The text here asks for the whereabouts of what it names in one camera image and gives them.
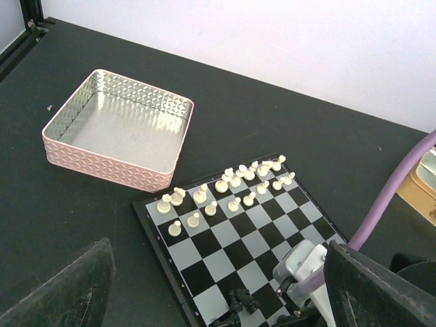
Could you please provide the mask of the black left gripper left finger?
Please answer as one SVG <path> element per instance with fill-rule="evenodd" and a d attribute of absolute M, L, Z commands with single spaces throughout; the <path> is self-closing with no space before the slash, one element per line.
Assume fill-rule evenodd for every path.
<path fill-rule="evenodd" d="M 1 314 L 2 326 L 101 326 L 115 276 L 106 237 Z"/>

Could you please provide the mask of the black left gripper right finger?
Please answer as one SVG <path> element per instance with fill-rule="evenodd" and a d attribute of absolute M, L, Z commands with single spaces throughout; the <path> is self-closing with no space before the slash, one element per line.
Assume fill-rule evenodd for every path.
<path fill-rule="evenodd" d="M 324 279 L 337 326 L 434 326 L 435 261 L 396 253 L 386 268 L 330 242 Z"/>

